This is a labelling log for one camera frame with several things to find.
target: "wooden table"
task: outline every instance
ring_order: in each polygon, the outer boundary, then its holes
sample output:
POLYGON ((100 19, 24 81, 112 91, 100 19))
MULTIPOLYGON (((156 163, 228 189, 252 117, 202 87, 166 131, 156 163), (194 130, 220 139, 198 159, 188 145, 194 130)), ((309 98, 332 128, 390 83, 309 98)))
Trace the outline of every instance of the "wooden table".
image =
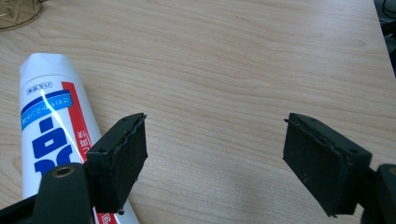
POLYGON ((62 1, 0 33, 0 208, 21 200, 19 66, 57 52, 101 132, 144 112, 141 223, 359 223, 328 218, 282 161, 289 112, 396 163, 396 83, 372 0, 62 1))

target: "blue label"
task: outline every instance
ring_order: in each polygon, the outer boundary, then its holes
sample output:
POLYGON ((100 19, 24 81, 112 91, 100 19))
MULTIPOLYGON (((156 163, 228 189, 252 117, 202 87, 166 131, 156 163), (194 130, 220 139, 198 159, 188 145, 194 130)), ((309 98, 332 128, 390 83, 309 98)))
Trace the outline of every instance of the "blue label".
POLYGON ((42 135, 32 141, 35 158, 41 159, 52 151, 58 150, 56 163, 55 161, 47 159, 35 162, 35 172, 39 172, 43 175, 57 165, 69 163, 70 155, 73 153, 73 150, 72 147, 67 144, 64 129, 53 127, 52 117, 41 120, 38 126, 40 127, 42 135))
POLYGON ((21 128, 51 112, 67 108, 73 104, 70 91, 55 91, 34 99, 21 112, 21 128))

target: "red stripe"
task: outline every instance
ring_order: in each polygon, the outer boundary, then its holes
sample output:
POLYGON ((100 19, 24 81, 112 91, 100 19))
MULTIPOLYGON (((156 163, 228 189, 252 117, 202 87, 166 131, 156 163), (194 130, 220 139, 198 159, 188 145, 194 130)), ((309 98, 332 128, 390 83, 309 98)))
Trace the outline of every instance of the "red stripe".
MULTIPOLYGON (((74 135, 76 137, 76 145, 78 146, 79 156, 82 162, 87 160, 87 151, 92 147, 92 141, 90 133, 88 132, 87 125, 85 123, 84 115, 82 114, 81 105, 78 100, 76 88, 71 82, 62 82, 64 90, 69 90, 72 98, 72 105, 68 107, 70 119, 72 120, 72 126, 74 135)), ((97 213, 96 214, 99 224, 117 224, 117 220, 114 214, 109 213, 97 213)))

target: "table surface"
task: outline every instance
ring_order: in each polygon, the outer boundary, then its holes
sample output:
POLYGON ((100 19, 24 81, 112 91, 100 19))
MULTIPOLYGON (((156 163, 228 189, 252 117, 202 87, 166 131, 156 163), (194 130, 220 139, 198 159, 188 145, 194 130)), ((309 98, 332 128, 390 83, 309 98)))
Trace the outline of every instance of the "table surface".
POLYGON ((139 112, 141 223, 359 223, 329 218, 282 160, 290 112, 396 163, 396 83, 372 0, 45 3, 0 33, 0 208, 21 200, 19 66, 65 54, 102 133, 139 112))

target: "white toothpaste tube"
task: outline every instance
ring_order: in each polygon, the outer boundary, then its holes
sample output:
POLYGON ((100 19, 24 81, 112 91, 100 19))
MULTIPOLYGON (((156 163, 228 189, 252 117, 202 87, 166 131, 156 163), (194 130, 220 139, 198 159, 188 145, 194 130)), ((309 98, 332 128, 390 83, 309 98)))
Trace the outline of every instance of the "white toothpaste tube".
MULTIPOLYGON (((101 138, 84 87, 61 54, 35 53, 21 66, 21 150, 23 198, 37 194, 51 168, 84 162, 101 138)), ((96 214, 96 223, 139 223, 127 201, 123 216, 96 214)))

